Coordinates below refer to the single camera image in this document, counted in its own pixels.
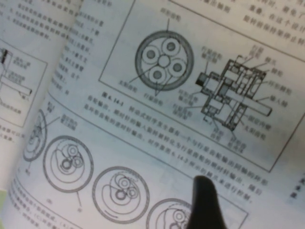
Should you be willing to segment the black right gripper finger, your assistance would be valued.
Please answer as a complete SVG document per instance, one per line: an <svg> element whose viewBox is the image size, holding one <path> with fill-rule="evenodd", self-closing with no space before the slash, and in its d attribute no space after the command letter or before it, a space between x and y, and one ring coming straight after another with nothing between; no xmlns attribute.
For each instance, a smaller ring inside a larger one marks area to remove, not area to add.
<svg viewBox="0 0 305 229"><path fill-rule="evenodd" d="M217 192L211 179L196 176L193 179L192 211L188 229L225 229Z"/></svg>

